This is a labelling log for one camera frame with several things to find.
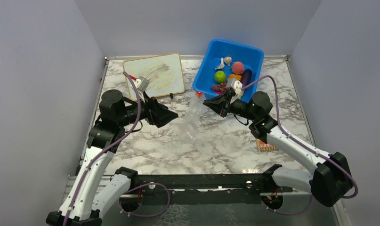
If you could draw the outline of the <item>green lime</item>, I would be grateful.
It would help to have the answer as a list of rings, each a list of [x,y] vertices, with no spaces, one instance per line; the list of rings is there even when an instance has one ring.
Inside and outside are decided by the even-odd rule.
[[[214,81],[216,83],[224,83],[226,81],[226,74],[224,71],[216,71],[214,74]]]

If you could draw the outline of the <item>clear zip top bag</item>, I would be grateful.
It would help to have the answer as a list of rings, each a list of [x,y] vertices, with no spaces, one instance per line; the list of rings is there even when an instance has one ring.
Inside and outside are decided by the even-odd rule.
[[[195,92],[191,98],[184,121],[179,126],[178,141],[183,144],[193,143],[199,135],[201,115],[206,112],[207,107],[203,104],[206,100],[202,92]]]

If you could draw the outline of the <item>pink peach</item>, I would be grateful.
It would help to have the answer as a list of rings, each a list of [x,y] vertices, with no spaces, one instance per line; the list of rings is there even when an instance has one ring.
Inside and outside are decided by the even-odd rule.
[[[245,71],[245,66],[242,62],[237,61],[232,64],[231,70],[234,74],[241,75]]]

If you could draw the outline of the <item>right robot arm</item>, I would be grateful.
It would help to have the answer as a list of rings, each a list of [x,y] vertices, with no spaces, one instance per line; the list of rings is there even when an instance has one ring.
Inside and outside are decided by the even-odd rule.
[[[273,104],[267,93],[258,91],[249,102],[235,99],[233,91],[207,99],[203,105],[226,117],[238,115],[250,120],[252,135],[266,144],[273,145],[299,162],[306,171],[291,170],[283,166],[274,168],[271,174],[262,178],[262,186],[272,192],[280,186],[288,186],[312,194],[326,207],[333,206],[342,198],[353,198],[358,187],[351,176],[346,157],[336,152],[330,154],[300,140],[289,133],[279,122],[270,116]]]

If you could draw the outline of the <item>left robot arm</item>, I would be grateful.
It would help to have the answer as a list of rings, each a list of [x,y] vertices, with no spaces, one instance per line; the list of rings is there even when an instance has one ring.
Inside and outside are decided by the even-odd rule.
[[[98,187],[123,138],[134,132],[125,126],[136,126],[141,120],[158,128],[178,117],[155,97],[144,94],[144,100],[132,101],[116,90],[101,96],[100,115],[89,132],[82,166],[68,197],[58,211],[46,218],[49,226],[100,226],[104,215],[124,192],[137,190],[137,171],[122,167],[100,192]]]

